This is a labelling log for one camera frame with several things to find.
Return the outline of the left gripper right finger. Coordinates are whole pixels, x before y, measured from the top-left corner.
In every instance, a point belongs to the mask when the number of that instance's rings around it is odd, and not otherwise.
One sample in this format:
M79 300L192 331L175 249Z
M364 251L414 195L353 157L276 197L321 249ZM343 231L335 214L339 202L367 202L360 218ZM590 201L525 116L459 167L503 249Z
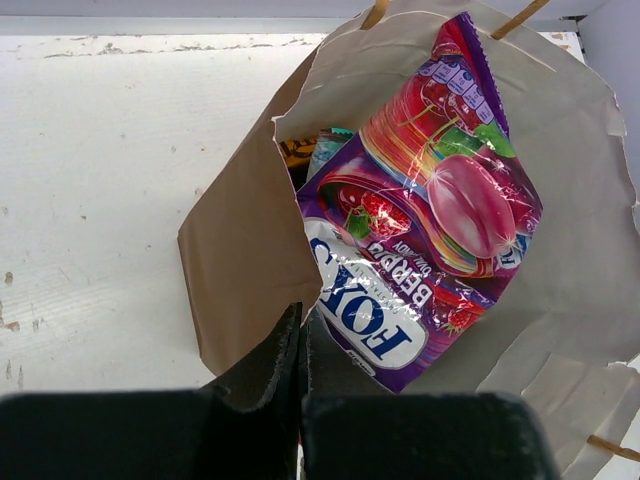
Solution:
M334 341L324 319L311 312L308 324L309 389L318 395L389 395Z

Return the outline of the brown paper bag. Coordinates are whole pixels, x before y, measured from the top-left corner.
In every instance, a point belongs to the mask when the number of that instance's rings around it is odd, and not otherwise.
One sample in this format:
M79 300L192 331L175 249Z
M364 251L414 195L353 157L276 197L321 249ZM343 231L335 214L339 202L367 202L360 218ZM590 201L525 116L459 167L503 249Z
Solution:
M543 211L497 302L419 377L389 395L309 389L307 317L323 281L297 199L307 172L278 144L323 129L355 133L431 55L440 27L468 13L496 83L513 149ZM178 245L200 356L216 378L302 304L299 380L306 407L344 416L315 455L306 421L293 441L309 475L478 479L462 448L499 434L514 401L534 417L550 477L592 479L639 407L639 234L624 122L610 87L538 33L475 1L379 1L329 34L280 87L187 215Z

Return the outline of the orange Kettle honey dijon chips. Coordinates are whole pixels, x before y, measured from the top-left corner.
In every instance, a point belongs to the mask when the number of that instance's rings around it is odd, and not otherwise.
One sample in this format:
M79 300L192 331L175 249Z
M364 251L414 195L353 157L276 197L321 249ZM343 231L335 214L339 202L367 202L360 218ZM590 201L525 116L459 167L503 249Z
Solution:
M282 158L290 171L308 171L312 155L317 145L317 138L287 140L278 144Z

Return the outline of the teal snack packet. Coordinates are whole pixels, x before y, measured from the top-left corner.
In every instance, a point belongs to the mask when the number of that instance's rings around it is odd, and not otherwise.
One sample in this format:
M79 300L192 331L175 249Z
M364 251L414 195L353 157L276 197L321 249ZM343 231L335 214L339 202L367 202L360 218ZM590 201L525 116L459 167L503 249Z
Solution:
M309 181L333 156L346 144L355 132L332 127L323 129L317 136L312 153L306 180Z

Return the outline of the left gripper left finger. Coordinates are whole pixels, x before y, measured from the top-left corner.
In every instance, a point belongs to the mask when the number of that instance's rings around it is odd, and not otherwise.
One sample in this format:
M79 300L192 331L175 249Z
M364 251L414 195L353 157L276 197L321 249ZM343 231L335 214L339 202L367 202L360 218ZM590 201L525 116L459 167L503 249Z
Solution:
M289 305L268 336L224 374L197 391L202 411L220 415L296 415L302 304Z

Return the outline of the purple Fox's candy bag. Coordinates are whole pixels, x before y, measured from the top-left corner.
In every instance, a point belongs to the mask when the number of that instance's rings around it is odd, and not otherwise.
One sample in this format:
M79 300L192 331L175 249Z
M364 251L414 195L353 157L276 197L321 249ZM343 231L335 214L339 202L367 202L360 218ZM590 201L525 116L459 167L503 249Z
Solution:
M297 199L329 334L402 391L497 302L543 211L468 13Z

